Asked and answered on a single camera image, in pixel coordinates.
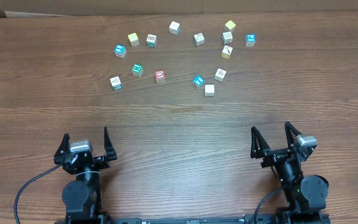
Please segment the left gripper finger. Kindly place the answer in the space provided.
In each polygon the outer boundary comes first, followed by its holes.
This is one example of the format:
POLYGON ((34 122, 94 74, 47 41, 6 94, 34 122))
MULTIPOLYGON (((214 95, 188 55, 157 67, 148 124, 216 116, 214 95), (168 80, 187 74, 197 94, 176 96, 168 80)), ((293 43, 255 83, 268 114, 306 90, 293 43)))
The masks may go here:
POLYGON ((68 152, 70 152, 70 135, 66 133, 54 155, 54 163, 56 165, 64 163, 68 152))
POLYGON ((104 127, 104 150, 106 151, 106 157, 108 161, 117 159, 117 154, 109 138, 109 133, 106 126, 104 127))

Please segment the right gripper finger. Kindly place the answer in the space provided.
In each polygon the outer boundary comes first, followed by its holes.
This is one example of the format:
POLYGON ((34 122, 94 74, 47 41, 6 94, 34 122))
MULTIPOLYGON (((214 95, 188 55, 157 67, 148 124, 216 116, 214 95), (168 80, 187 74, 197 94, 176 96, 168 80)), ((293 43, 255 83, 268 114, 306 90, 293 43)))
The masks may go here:
POLYGON ((266 153, 271 150, 270 146, 255 126, 251 128, 251 141, 250 157, 252 159, 263 158, 266 153))
POLYGON ((288 147, 298 147, 300 145, 299 139, 301 137, 301 132, 299 132, 289 121, 285 123, 285 132, 288 147))

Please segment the yellow side picture block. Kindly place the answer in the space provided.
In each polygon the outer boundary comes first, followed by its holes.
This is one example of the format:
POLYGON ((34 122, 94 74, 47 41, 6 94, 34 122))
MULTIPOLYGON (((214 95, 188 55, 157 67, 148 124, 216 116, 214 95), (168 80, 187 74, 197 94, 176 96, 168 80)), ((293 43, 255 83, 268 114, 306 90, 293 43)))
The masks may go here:
POLYGON ((222 58, 226 58, 226 59, 230 59, 230 56, 232 54, 232 51, 233 51, 233 48, 228 46, 228 45, 225 45, 223 47, 223 50, 221 52, 221 57, 222 58))

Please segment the white block blue side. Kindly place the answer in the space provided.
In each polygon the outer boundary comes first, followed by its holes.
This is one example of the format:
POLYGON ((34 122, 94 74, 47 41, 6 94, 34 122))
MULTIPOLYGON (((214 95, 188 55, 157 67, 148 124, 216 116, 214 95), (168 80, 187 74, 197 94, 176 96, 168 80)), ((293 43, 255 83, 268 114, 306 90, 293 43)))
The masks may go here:
POLYGON ((223 44, 230 44, 233 40, 232 32, 223 32, 222 42, 223 44))

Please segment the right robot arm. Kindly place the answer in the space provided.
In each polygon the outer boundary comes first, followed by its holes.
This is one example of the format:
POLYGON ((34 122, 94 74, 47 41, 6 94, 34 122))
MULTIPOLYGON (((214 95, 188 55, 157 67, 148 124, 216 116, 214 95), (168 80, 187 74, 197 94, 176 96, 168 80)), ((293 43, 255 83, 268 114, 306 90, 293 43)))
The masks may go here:
POLYGON ((303 175, 301 163, 314 152, 317 140, 312 135, 304 135, 290 122, 285 123, 287 147, 271 149, 260 131, 251 128, 252 159, 262 159, 261 167, 271 168, 280 187, 265 196, 254 214, 246 218, 250 223, 330 223, 329 215, 321 213, 326 208, 329 182, 320 175, 303 175), (283 192, 286 207, 279 207, 272 215, 259 215, 262 205, 272 196, 283 192))

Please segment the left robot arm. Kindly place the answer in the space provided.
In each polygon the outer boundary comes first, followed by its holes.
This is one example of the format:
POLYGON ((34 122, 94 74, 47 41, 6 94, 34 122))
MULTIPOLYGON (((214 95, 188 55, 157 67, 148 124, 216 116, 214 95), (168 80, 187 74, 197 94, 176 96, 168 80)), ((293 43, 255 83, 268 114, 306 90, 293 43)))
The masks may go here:
POLYGON ((75 176, 75 180, 62 190, 65 223, 111 223, 109 213, 103 210, 100 170, 110 168, 110 162, 117 159, 117 154, 106 128, 104 150, 104 155, 94 157, 90 140, 70 143, 69 134, 64 134, 54 163, 75 176))

